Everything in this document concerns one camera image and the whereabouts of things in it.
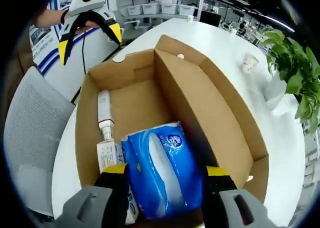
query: white bottle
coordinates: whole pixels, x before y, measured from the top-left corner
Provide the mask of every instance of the white bottle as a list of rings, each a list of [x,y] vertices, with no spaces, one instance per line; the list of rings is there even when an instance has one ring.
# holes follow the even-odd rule
[[[98,94],[98,125],[105,141],[112,139],[114,121],[111,116],[110,93],[108,90]]]

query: blue tissue pack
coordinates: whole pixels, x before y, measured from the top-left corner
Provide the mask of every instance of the blue tissue pack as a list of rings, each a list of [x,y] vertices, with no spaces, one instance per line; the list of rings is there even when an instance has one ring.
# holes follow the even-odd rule
[[[179,122],[122,139],[134,198],[149,220],[193,210],[202,203],[202,175]]]

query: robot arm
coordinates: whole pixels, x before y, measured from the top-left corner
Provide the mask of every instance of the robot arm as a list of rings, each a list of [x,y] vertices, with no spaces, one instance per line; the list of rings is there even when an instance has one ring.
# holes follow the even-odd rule
[[[120,25],[105,5],[104,0],[69,0],[69,17],[61,29],[58,45],[59,56],[63,65],[71,54],[76,30],[84,27],[87,21],[95,22],[102,31],[118,45],[122,42]]]

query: plant pot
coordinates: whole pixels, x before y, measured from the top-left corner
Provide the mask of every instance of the plant pot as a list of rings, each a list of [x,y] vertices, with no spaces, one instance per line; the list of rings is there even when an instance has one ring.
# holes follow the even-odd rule
[[[275,116],[282,116],[290,108],[291,95],[285,94],[287,83],[280,79],[279,72],[276,71],[264,90],[264,98],[267,106]]]

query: white table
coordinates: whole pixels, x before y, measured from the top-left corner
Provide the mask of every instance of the white table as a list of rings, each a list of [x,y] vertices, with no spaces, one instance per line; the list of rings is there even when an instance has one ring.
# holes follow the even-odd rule
[[[294,120],[297,101],[292,96],[292,111],[274,117],[266,106],[263,89],[271,79],[265,55],[246,40],[215,26],[173,18],[141,35],[115,59],[132,52],[154,48],[166,34],[209,57],[227,76],[252,112],[269,153],[269,176],[264,205],[277,226],[287,226],[296,209],[304,180],[305,144],[302,127]],[[253,54],[259,64],[250,76],[239,64],[245,53]],[[63,204],[81,189],[75,154],[75,114],[63,133],[52,176],[52,206],[55,217]]]

